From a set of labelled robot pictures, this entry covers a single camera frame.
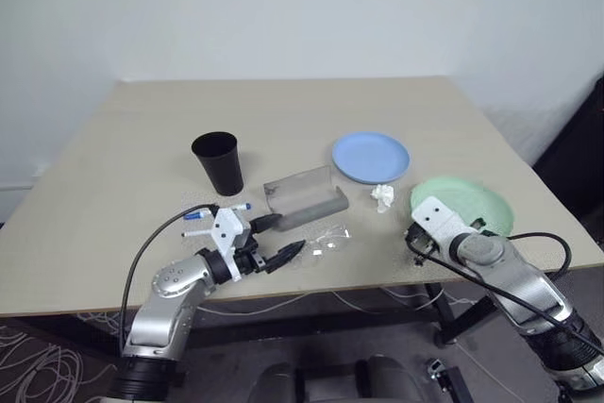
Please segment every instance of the black cable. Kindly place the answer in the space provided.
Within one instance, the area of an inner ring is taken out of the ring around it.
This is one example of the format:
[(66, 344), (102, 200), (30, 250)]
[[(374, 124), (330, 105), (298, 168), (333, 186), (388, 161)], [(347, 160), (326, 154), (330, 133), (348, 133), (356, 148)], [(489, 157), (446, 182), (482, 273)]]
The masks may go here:
[(519, 306), (522, 306), (525, 309), (527, 309), (529, 311), (532, 311), (534, 314), (542, 317), (543, 319), (545, 319), (547, 322), (549, 322), (550, 324), (554, 325), (555, 327), (566, 331), (570, 336), (572, 336), (572, 337), (576, 338), (577, 340), (583, 342), (584, 344), (586, 344), (587, 346), (593, 348), (599, 354), (601, 354), (602, 356), (604, 356), (604, 348), (602, 348), (602, 346), (598, 346), (597, 344), (593, 343), (591, 340), (583, 337), (581, 334), (575, 332), (573, 329), (571, 329), (570, 327), (568, 327), (564, 323), (556, 320), (554, 317), (548, 315), (544, 311), (541, 311), (541, 310), (537, 309), (536, 307), (534, 307), (533, 305), (529, 304), (524, 299), (521, 299), (518, 296), (514, 296), (513, 294), (506, 292), (505, 290), (501, 290), (500, 288), (497, 288), (497, 287), (495, 287), (493, 285), (490, 285), (490, 284), (488, 284), (486, 282), (483, 282), (483, 281), (479, 280), (476, 277), (470, 276), (469, 274), (464, 273), (463, 271), (457, 269), (455, 266), (453, 266), (453, 265), (451, 265), (451, 264), (449, 264), (449, 263), (447, 263), (445, 261), (442, 261), (442, 260), (439, 260), (439, 259), (435, 259), (434, 257), (432, 257), (429, 254), (425, 254), (424, 252), (420, 252), (417, 248), (415, 248), (411, 244), (411, 242), (407, 242), (407, 247), (414, 254), (419, 255), (420, 257), (424, 258), (425, 260), (430, 260), (430, 261), (435, 262), (436, 264), (440, 264), (441, 266), (443, 266), (444, 268), (448, 269), (449, 271), (454, 272), (458, 276), (461, 276), (461, 277), (465, 278), (466, 280), (469, 280), (472, 283), (476, 283), (480, 287), (482, 287), (482, 288), (484, 288), (486, 290), (489, 290), (490, 292), (493, 292), (495, 294), (499, 294), (500, 296), (503, 296), (506, 299), (510, 299), (510, 301), (515, 302)]
[(127, 305), (128, 305), (128, 295), (130, 294), (130, 286), (132, 285), (132, 278), (134, 278), (134, 271), (136, 271), (136, 267), (139, 264), (139, 260), (141, 259), (143, 252), (153, 242), (153, 240), (155, 240), (158, 237), (158, 235), (165, 228), (167, 228), (169, 225), (171, 225), (174, 221), (177, 221), (185, 214), (189, 214), (190, 212), (202, 210), (202, 209), (217, 210), (218, 207), (216, 205), (212, 205), (212, 204), (195, 205), (194, 207), (190, 207), (184, 211), (181, 211), (179, 214), (175, 214), (170, 219), (168, 219), (166, 222), (161, 224), (153, 233), (151, 233), (151, 236), (149, 236), (149, 238), (146, 239), (146, 241), (143, 243), (143, 245), (141, 246), (139, 251), (134, 256), (134, 260), (132, 261), (132, 264), (130, 265), (130, 270), (128, 271), (128, 276), (126, 278), (126, 285), (124, 286), (124, 294), (122, 295), (122, 307), (120, 308), (120, 327), (119, 327), (120, 354), (124, 352), (124, 346), (126, 345), (126, 309), (127, 309)]
[(562, 248), (564, 249), (564, 263), (560, 267), (558, 271), (553, 274), (550, 274), (548, 277), (550, 280), (557, 280), (568, 271), (568, 267), (570, 266), (570, 262), (573, 259), (573, 253), (570, 250), (570, 245), (558, 235), (554, 235), (553, 233), (547, 233), (546, 231), (532, 231), (530, 233), (521, 233), (519, 235), (509, 236), (508, 240), (521, 240), (523, 238), (532, 238), (532, 237), (543, 237), (543, 238), (551, 238), (552, 240), (560, 243)]

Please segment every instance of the white cable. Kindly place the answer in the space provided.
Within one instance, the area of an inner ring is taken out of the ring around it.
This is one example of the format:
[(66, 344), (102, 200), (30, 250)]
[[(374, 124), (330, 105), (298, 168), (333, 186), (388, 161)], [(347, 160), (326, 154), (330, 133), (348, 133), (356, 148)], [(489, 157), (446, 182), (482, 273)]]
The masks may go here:
[(112, 316), (109, 316), (106, 311), (99, 312), (82, 312), (76, 315), (77, 319), (84, 322), (94, 321), (101, 325), (107, 326), (109, 334), (115, 336), (118, 334), (120, 324), (118, 321), (119, 313), (115, 312)]
[(416, 293), (416, 294), (401, 294), (401, 293), (397, 293), (393, 290), (391, 290), (390, 288), (386, 288), (386, 287), (381, 287), (380, 288), (383, 292), (389, 294), (390, 296), (394, 296), (394, 297), (402, 297), (402, 298), (407, 298), (407, 297), (418, 297), (418, 296), (424, 296), (424, 297), (430, 297), (425, 293)]
[(110, 369), (117, 370), (117, 367), (115, 365), (113, 365), (112, 363), (110, 363), (107, 367), (105, 367), (103, 370), (101, 370), (96, 376), (94, 376), (94, 378), (86, 379), (85, 381), (80, 381), (80, 384), (90, 384), (91, 382), (95, 382), (96, 380), (101, 378), (105, 374), (105, 372), (107, 372)]
[[(92, 317), (100, 321), (115, 321), (106, 313), (93, 314)], [(15, 355), (15, 352), (24, 344), (34, 340), (26, 334), (9, 334), (5, 332), (6, 327), (0, 327), (4, 340), (10, 340), (10, 344), (2, 346), (1, 351), (6, 354), (0, 359), (0, 371), (9, 370), (15, 367), (24, 366), (26, 369), (21, 375), (11, 382), (4, 383), (0, 388), (0, 396), (10, 392), (15, 392), (15, 403), (33, 403), (42, 401), (45, 398), (46, 403), (73, 403), (76, 394), (81, 385), (90, 384), (101, 378), (109, 369), (115, 369), (115, 365), (107, 365), (95, 376), (84, 380), (84, 361), (80, 354), (70, 349), (61, 348), (49, 344), (46, 348), (21, 358), (15, 362), (9, 360)], [(54, 381), (40, 389), (37, 385), (37, 377), (45, 373), (54, 374)], [(89, 399), (89, 401), (98, 400), (101, 397)]]
[(380, 315), (381, 314), (380, 311), (366, 311), (365, 309), (362, 309), (359, 306), (355, 306), (352, 302), (347, 301), (346, 299), (344, 299), (343, 297), (341, 297), (336, 292), (331, 292), (331, 294), (333, 294), (334, 296), (336, 296), (342, 303), (346, 304), (346, 306), (348, 306), (350, 309), (354, 309), (355, 311), (362, 311), (363, 313), (369, 313), (370, 315)]
[(523, 400), (522, 398), (520, 398), (520, 396), (518, 396), (512, 389), (510, 389), (508, 386), (506, 386), (503, 382), (501, 382), (499, 379), (497, 379), (489, 370), (486, 369), (486, 367), (484, 365), (482, 365), (478, 359), (476, 359), (474, 356), (472, 356), (470, 354), (469, 351), (467, 351), (463, 346), (460, 345), (459, 342), (455, 343), (457, 345), (457, 347), (461, 350), (461, 352), (463, 354), (465, 354), (470, 361), (472, 361), (480, 370), (482, 370), (482, 372), (489, 377), (490, 379), (492, 379), (494, 382), (496, 382), (501, 389), (503, 389), (504, 391), (506, 391), (508, 394), (510, 394), (511, 396), (513, 396), (516, 400), (518, 400), (521, 403), (525, 403), (525, 400)]
[(457, 297), (451, 295), (449, 292), (445, 292), (446, 297), (448, 297), (451, 301), (453, 301), (451, 303), (451, 306), (455, 306), (457, 304), (471, 304), (474, 305), (477, 303), (477, 301), (475, 301), (474, 299), (467, 299), (465, 297), (462, 297), (460, 299), (458, 299)]
[(304, 293), (301, 294), (300, 296), (296, 296), (292, 299), (288, 299), (287, 301), (284, 302), (280, 302), (278, 304), (275, 304), (274, 306), (271, 307), (267, 307), (266, 309), (262, 309), (261, 311), (246, 311), (246, 312), (236, 312), (236, 311), (215, 311), (213, 309), (208, 309), (206, 307), (201, 307), (198, 306), (197, 309), (199, 311), (204, 311), (206, 313), (213, 313), (215, 315), (223, 315), (223, 316), (253, 316), (253, 315), (260, 315), (261, 313), (266, 313), (269, 311), (274, 311), (276, 309), (279, 309), (283, 306), (287, 306), (288, 304), (292, 304), (295, 301), (299, 301), (300, 299), (302, 299), (303, 297), (308, 296), (310, 293)]
[(421, 309), (425, 309), (426, 307), (429, 307), (432, 305), (432, 303), (438, 299), (439, 297), (441, 297), (443, 294), (445, 294), (445, 290), (441, 290), (436, 296), (434, 296), (432, 299), (430, 299), (426, 304), (423, 304), (419, 307), (414, 307), (413, 309), (415, 311), (420, 311)]

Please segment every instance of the cable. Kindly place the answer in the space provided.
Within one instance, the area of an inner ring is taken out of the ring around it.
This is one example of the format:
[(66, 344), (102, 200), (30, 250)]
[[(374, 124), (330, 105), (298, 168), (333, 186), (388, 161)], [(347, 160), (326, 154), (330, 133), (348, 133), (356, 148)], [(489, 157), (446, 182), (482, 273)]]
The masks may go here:
[(464, 273), (463, 271), (457, 269), (455, 266), (446, 263), (442, 260), (436, 259), (434, 257), (432, 257), (429, 254), (425, 254), (424, 252), (421, 252), (420, 250), (418, 250), (415, 246), (413, 246), (411, 244), (411, 242), (407, 242), (407, 247), (415, 254), (419, 255), (420, 257), (426, 259), (426, 260), (430, 260), (433, 261), (437, 264), (440, 264), (441, 266), (443, 266), (444, 268), (448, 269), (449, 271), (457, 274), (458, 276), (461, 276), (463, 278), (465, 278), (466, 280), (469, 280), (472, 283), (476, 283), (477, 285), (479, 285), (480, 287), (489, 290), (495, 294), (498, 294), (500, 296), (505, 297), (506, 299), (510, 299), (510, 301), (515, 302), (516, 304), (518, 304), (519, 306), (524, 307), (525, 309), (532, 311), (534, 314), (541, 316), (543, 319), (545, 319), (547, 322), (549, 322), (550, 324), (554, 325), (555, 327), (559, 328), (559, 329), (563, 329), (566, 333), (568, 333), (570, 336), (574, 337), (575, 339), (583, 342), (584, 344), (586, 344), (587, 346), (593, 348), (595, 351), (597, 351), (599, 354), (601, 354), (602, 356), (604, 356), (604, 348), (602, 348), (602, 346), (598, 346), (597, 344), (595, 344), (594, 342), (592, 342), (591, 340), (585, 338), (584, 336), (582, 336), (581, 334), (575, 332), (573, 329), (571, 329), (570, 327), (568, 327), (567, 325), (565, 325), (564, 323), (556, 320), (554, 317), (548, 315), (547, 313), (545, 313), (544, 311), (541, 311), (539, 309), (537, 309), (536, 307), (534, 307), (533, 305), (529, 304), (527, 301), (525, 301), (524, 299), (519, 298), (518, 296), (515, 296), (511, 293), (508, 293), (504, 290), (501, 290), (500, 288), (497, 288), (489, 283), (483, 282), (479, 279), (477, 279), (476, 277), (470, 276), (467, 273)]
[(475, 301), (474, 299), (467, 299), (465, 297), (462, 297), (461, 299), (458, 299), (457, 297), (451, 295), (451, 293), (449, 292), (445, 292), (445, 296), (448, 297), (451, 301), (449, 305), (451, 306), (456, 306), (458, 304), (471, 304), (474, 305), (477, 303), (477, 301)]
[(118, 332), (119, 343), (120, 343), (120, 353), (124, 352), (124, 346), (126, 345), (126, 310), (127, 310), (127, 305), (128, 305), (128, 296), (130, 294), (130, 286), (132, 285), (132, 278), (134, 278), (134, 271), (136, 271), (136, 267), (139, 264), (139, 260), (141, 259), (141, 256), (143, 255), (144, 251), (153, 242), (153, 240), (155, 240), (158, 237), (158, 235), (165, 228), (167, 228), (173, 222), (180, 219), (185, 214), (189, 214), (190, 212), (193, 212), (196, 210), (202, 210), (202, 209), (211, 210), (211, 209), (215, 209), (215, 208), (217, 208), (216, 205), (212, 205), (212, 204), (195, 205), (194, 207), (187, 208), (186, 210), (181, 211), (179, 214), (172, 216), (166, 222), (161, 224), (153, 233), (151, 233), (151, 236), (149, 236), (149, 238), (147, 238), (145, 240), (145, 242), (143, 243), (143, 245), (141, 246), (139, 251), (134, 256), (134, 260), (132, 261), (132, 264), (130, 264), (130, 269), (128, 271), (128, 275), (126, 278), (126, 284), (124, 285), (124, 294), (122, 295), (122, 306), (120, 307), (120, 326), (119, 326), (119, 332)]
[(568, 271), (568, 267), (570, 266), (570, 262), (573, 259), (573, 253), (570, 249), (570, 245), (558, 235), (554, 235), (553, 233), (547, 233), (546, 231), (531, 231), (530, 233), (521, 233), (519, 235), (509, 236), (508, 240), (522, 240), (523, 238), (532, 238), (532, 237), (543, 237), (543, 238), (551, 238), (552, 240), (560, 243), (562, 248), (564, 249), (564, 262), (558, 271), (549, 275), (550, 280), (557, 280)]
[(222, 315), (222, 316), (254, 316), (254, 315), (260, 315), (261, 313), (267, 313), (269, 311), (274, 311), (276, 309), (280, 309), (283, 306), (287, 306), (289, 304), (292, 304), (295, 301), (299, 301), (300, 299), (308, 296), (309, 294), (310, 293), (301, 294), (300, 296), (293, 297), (292, 299), (288, 299), (287, 301), (279, 302), (278, 304), (275, 304), (274, 306), (271, 306), (271, 307), (267, 307), (266, 309), (262, 309), (261, 311), (243, 311), (243, 312), (241, 312), (241, 311), (215, 311), (213, 309), (208, 309), (206, 307), (201, 307), (201, 306), (198, 306), (197, 309), (199, 311), (204, 311), (206, 313), (213, 313), (214, 315)]
[(499, 386), (501, 387), (501, 389), (503, 389), (508, 394), (510, 394), (511, 396), (513, 396), (520, 403), (525, 403), (525, 400), (523, 400), (520, 396), (518, 396), (518, 394), (516, 392), (514, 392), (512, 389), (510, 389), (508, 386), (506, 386), (503, 382), (501, 382), (499, 379), (497, 379), (495, 377), (495, 375), (493, 375), (489, 370), (487, 370), (487, 368), (484, 365), (482, 365), (480, 362), (478, 362), (478, 359), (476, 359), (474, 356), (472, 356), (469, 351), (467, 351), (463, 346), (460, 345), (459, 342), (457, 342), (456, 345), (461, 350), (461, 352), (463, 354), (465, 354), (470, 359), (470, 361), (472, 361), (480, 370), (482, 370), (484, 372), (484, 374), (487, 377), (489, 377), (494, 382), (496, 382), (497, 384), (499, 384)]
[(342, 302), (343, 304), (346, 304), (346, 306), (348, 306), (350, 309), (353, 309), (355, 311), (361, 311), (363, 313), (368, 313), (370, 315), (381, 315), (382, 312), (381, 311), (366, 311), (365, 309), (354, 305), (352, 302), (344, 299), (342, 296), (340, 296), (339, 294), (337, 294), (336, 292), (331, 292), (331, 294), (333, 294), (334, 296), (336, 296), (340, 302)]
[[(384, 293), (386, 293), (386, 295), (388, 297), (390, 297), (396, 304), (400, 304), (401, 306), (406, 307), (407, 309), (410, 309), (410, 310), (413, 309), (412, 306), (409, 306), (409, 305), (405, 304), (403, 301), (401, 301), (400, 299), (397, 299), (394, 294), (390, 294), (388, 291), (384, 291)], [(427, 294), (418, 294), (418, 296), (429, 297)]]
[(109, 334), (111, 335), (118, 335), (118, 330), (120, 328), (119, 316), (119, 312), (115, 312), (113, 315), (109, 316), (106, 311), (88, 311), (76, 315), (77, 319), (83, 322), (94, 321), (101, 325), (105, 325), (109, 329)]
[(103, 370), (101, 370), (98, 374), (96, 374), (93, 378), (90, 379), (86, 379), (85, 381), (80, 381), (80, 384), (90, 384), (91, 382), (95, 382), (96, 380), (98, 380), (99, 378), (101, 378), (103, 375), (105, 375), (105, 373), (108, 370), (117, 370), (117, 367), (115, 365), (113, 365), (112, 363), (110, 363), (107, 367), (105, 367)]
[(389, 294), (390, 296), (394, 296), (394, 297), (402, 297), (402, 298), (411, 298), (411, 297), (419, 297), (419, 296), (423, 296), (423, 297), (430, 297), (425, 293), (416, 293), (416, 294), (401, 294), (401, 293), (397, 293), (393, 290), (391, 290), (390, 288), (386, 288), (386, 287), (380, 287), (380, 289), (384, 292)]
[(414, 307), (413, 309), (415, 311), (420, 311), (421, 309), (425, 309), (426, 307), (429, 307), (432, 305), (432, 303), (438, 299), (439, 297), (441, 297), (443, 294), (445, 294), (445, 289), (442, 289), (441, 291), (439, 291), (439, 293), (437, 295), (435, 295), (432, 299), (430, 299), (426, 304), (419, 306), (419, 307)]
[[(25, 368), (23, 373), (11, 382), (4, 383), (0, 388), (0, 396), (14, 391), (15, 403), (31, 403), (40, 401), (44, 397), (46, 403), (72, 403), (80, 386), (93, 383), (106, 374), (109, 369), (116, 368), (113, 364), (107, 365), (95, 376), (84, 380), (84, 361), (81, 355), (53, 344), (48, 344), (47, 347), (36, 353), (11, 362), (11, 358), (23, 345), (35, 339), (23, 333), (5, 335), (5, 332), (2, 332), (1, 337), (12, 339), (16, 343), (1, 348), (2, 352), (6, 352), (6, 354), (0, 359), (0, 371), (10, 370), (9, 373), (14, 377), (12, 372), (16, 367)], [(41, 388), (37, 378), (45, 373), (53, 374), (55, 379), (45, 388)]]

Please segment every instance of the blue plate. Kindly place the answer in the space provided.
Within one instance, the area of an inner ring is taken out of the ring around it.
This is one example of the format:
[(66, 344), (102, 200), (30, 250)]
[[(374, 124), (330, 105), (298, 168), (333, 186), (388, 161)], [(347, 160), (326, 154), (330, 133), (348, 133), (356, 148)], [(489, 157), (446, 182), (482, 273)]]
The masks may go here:
[(409, 168), (409, 152), (398, 140), (380, 132), (354, 132), (340, 138), (332, 155), (336, 167), (355, 181), (381, 184)]

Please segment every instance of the white wall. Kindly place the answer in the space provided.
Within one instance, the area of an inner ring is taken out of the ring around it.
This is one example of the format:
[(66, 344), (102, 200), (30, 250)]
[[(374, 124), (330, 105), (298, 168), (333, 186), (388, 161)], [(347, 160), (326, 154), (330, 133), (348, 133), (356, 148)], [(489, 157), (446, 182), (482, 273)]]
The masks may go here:
[[(604, 69), (604, 0), (0, 0), (0, 185), (116, 79), (451, 75), (533, 162)], [(0, 221), (22, 193), (0, 193)]]

